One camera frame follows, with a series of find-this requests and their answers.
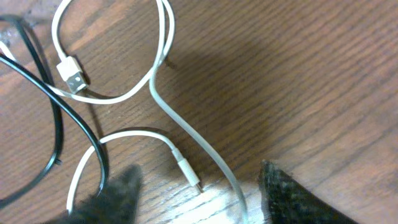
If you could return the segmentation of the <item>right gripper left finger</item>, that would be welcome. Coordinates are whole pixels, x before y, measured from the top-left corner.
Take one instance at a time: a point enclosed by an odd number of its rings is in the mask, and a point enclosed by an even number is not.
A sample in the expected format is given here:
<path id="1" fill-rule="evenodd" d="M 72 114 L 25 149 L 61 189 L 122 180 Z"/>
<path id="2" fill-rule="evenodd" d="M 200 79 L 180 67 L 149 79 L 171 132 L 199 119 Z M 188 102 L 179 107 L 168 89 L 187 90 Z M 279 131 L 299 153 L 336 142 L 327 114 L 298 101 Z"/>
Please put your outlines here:
<path id="1" fill-rule="evenodd" d="M 131 165 L 111 179 L 98 196 L 90 196 L 70 214 L 62 215 L 45 224 L 133 224 L 142 185 L 142 171 Z"/>

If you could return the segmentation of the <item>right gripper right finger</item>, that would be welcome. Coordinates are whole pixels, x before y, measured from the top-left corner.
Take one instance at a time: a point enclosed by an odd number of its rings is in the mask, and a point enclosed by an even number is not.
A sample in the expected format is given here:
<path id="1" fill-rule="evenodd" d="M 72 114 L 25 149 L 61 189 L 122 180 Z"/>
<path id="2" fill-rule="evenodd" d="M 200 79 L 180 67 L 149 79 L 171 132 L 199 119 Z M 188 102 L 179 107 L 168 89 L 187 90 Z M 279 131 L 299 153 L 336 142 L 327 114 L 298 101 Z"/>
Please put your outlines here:
<path id="1" fill-rule="evenodd" d="M 258 182 L 266 223 L 356 224 L 271 161 L 262 161 Z"/>

